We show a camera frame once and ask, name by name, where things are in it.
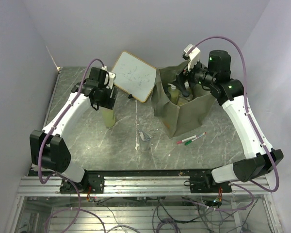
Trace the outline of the yellow-green pump bottle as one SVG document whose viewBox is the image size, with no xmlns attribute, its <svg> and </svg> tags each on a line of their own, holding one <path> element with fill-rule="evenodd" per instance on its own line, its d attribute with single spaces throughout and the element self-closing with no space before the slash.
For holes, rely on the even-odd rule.
<svg viewBox="0 0 291 233">
<path fill-rule="evenodd" d="M 170 94 L 170 101 L 177 105 L 178 102 L 178 95 L 179 95 L 179 90 L 177 89 L 177 87 L 171 83 L 168 84 L 169 85 L 169 94 Z"/>
</svg>

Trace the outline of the green bottle beige cap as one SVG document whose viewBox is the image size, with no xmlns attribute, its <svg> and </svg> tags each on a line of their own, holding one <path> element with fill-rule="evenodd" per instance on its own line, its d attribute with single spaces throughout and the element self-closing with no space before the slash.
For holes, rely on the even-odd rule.
<svg viewBox="0 0 291 233">
<path fill-rule="evenodd" d="M 105 126 L 111 128 L 116 122 L 114 109 L 102 108 L 101 112 Z"/>
</svg>

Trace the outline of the olive canvas bag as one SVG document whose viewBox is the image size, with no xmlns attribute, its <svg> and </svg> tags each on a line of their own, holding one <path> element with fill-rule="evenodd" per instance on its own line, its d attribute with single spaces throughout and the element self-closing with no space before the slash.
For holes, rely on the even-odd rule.
<svg viewBox="0 0 291 233">
<path fill-rule="evenodd" d="M 212 94 L 203 90 L 200 85 L 193 87 L 194 99 L 190 102 L 178 106 L 170 101 L 163 88 L 175 81 L 176 73 L 186 66 L 187 62 L 182 62 L 177 66 L 158 68 L 156 70 L 151 104 L 154 116 L 160 120 L 169 138 L 200 127 L 216 102 Z"/>
</svg>

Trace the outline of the amber bottle white cap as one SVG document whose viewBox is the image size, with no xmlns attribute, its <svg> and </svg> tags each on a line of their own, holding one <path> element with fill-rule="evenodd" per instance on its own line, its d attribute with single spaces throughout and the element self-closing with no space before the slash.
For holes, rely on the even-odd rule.
<svg viewBox="0 0 291 233">
<path fill-rule="evenodd" d="M 190 102 L 193 99 L 193 91 L 191 90 L 189 83 L 185 82 L 185 93 L 179 93 L 178 96 L 178 105 L 181 106 Z"/>
</svg>

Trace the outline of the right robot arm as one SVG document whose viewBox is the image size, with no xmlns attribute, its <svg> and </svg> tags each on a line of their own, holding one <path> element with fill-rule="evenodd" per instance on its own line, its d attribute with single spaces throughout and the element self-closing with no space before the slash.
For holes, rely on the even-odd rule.
<svg viewBox="0 0 291 233">
<path fill-rule="evenodd" d="M 274 149 L 263 135 L 244 95 L 242 82 L 231 78 L 231 56 L 228 52 L 212 50 L 207 66 L 199 61 L 198 48 L 192 52 L 185 49 L 182 57 L 188 63 L 176 77 L 210 91 L 233 123 L 245 155 L 243 160 L 213 169 L 211 176 L 204 180 L 205 188 L 215 192 L 221 183 L 235 180 L 247 182 L 274 171 L 283 159 L 283 152 Z"/>
</svg>

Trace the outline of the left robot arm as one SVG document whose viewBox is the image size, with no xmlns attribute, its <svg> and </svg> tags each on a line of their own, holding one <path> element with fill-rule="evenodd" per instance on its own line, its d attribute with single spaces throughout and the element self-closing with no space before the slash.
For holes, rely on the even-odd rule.
<svg viewBox="0 0 291 233">
<path fill-rule="evenodd" d="M 89 108 L 96 111 L 113 109 L 118 93 L 115 79 L 116 74 L 107 67 L 92 67 L 88 78 L 72 87 L 68 100 L 56 117 L 43 129 L 32 131 L 31 158 L 39 175 L 42 169 L 56 172 L 70 180 L 79 193 L 91 187 L 89 172 L 72 161 L 65 138 Z"/>
</svg>

